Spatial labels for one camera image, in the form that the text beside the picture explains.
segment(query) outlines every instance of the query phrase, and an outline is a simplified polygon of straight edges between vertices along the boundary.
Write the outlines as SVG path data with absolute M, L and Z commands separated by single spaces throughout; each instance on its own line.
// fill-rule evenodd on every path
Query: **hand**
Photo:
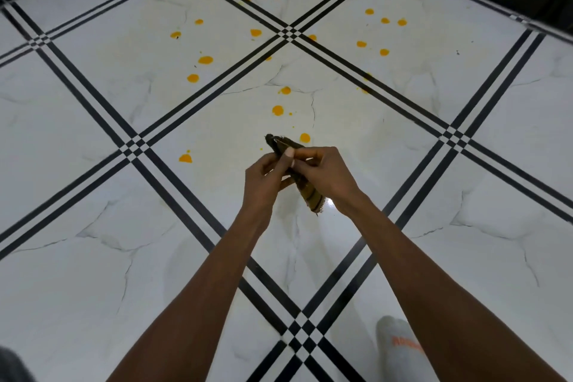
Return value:
M 275 153 L 265 154 L 245 171 L 245 194 L 238 217 L 255 223 L 256 237 L 269 226 L 278 192 L 294 183 L 292 177 L 283 180 L 294 154 L 291 147 L 286 149 L 280 160 Z
M 292 168 L 332 199 L 344 215 L 348 216 L 349 207 L 365 197 L 336 147 L 298 148 Z

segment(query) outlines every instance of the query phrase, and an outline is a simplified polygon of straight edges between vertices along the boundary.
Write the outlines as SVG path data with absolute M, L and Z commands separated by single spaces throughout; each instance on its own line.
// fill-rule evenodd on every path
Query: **person's left hand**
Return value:
M 278 192 L 294 183 L 292 177 L 283 180 L 294 155 L 295 150 L 291 147 L 286 149 L 280 160 L 276 154 L 268 153 L 245 171 L 245 194 L 239 216 L 254 221 L 257 237 L 269 226 Z

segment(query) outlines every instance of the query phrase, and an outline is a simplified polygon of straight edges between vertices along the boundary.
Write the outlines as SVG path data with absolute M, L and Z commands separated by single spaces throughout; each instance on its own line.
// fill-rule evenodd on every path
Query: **tiled floor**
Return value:
M 39 380 L 109 375 L 232 223 L 266 133 L 336 145 L 407 236 L 573 380 L 570 45 L 476 0 L 2 14 L 0 344 Z M 381 380 L 376 321 L 404 315 L 332 205 L 281 193 L 244 279 L 209 381 Z

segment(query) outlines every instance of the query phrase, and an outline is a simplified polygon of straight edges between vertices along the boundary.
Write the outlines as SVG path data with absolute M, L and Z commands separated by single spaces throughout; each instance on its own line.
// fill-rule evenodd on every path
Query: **spill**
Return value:
M 191 150 L 187 150 L 187 154 L 182 154 L 181 157 L 179 158 L 179 161 L 185 163 L 193 163 L 193 159 L 189 155 L 190 152 Z
M 281 116 L 284 112 L 285 112 L 285 110 L 283 109 L 282 106 L 275 106 L 275 107 L 273 107 L 273 113 L 274 113 L 277 117 Z

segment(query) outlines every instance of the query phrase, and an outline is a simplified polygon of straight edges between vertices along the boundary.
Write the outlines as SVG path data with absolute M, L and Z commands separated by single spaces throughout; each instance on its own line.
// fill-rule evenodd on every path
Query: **sock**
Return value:
M 385 315 L 376 324 L 383 382 L 439 382 L 405 320 Z

